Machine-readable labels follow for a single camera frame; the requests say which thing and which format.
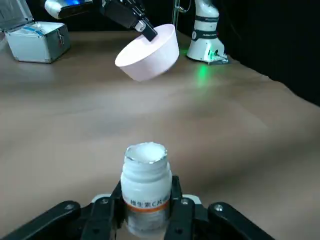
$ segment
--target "blue light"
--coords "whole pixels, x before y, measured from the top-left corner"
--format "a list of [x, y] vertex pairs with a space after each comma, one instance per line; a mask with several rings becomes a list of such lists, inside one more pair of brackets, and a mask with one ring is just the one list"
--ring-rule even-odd
[[79, 5], [79, 4], [80, 4], [80, 1], [79, 1], [79, 0], [66, 0], [66, 3], [67, 3], [69, 6], [72, 6], [72, 5]]

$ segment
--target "white pill bottle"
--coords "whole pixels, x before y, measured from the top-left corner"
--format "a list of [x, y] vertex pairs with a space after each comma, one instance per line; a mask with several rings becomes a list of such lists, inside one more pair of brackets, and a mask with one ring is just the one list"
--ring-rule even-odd
[[164, 232], [170, 217], [172, 172], [166, 148], [145, 142], [130, 146], [124, 156], [121, 189], [128, 230], [140, 238]]

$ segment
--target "white case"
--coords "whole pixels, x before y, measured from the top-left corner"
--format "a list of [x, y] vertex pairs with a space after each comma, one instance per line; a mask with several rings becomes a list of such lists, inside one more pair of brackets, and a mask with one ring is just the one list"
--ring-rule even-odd
[[34, 22], [26, 0], [0, 0], [0, 29], [21, 62], [52, 63], [70, 48], [67, 26]]

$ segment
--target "orange stripe on label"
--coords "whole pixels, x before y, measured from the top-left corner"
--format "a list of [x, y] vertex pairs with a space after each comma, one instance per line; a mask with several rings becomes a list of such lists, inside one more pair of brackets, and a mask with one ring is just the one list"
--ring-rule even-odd
[[166, 207], [168, 207], [169, 200], [166, 201], [165, 204], [157, 206], [155, 208], [139, 208], [139, 207], [132, 206], [132, 205], [128, 204], [127, 202], [126, 202], [126, 205], [129, 210], [136, 212], [136, 213], [155, 213], [155, 212], [158, 212], [158, 211], [163, 210]]

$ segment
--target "white bowl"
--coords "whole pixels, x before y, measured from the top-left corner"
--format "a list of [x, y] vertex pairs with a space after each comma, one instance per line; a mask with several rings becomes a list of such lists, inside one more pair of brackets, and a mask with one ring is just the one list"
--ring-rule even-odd
[[143, 35], [130, 42], [115, 59], [115, 65], [136, 81], [152, 79], [166, 72], [178, 59], [175, 26], [154, 28], [158, 35], [149, 42]]

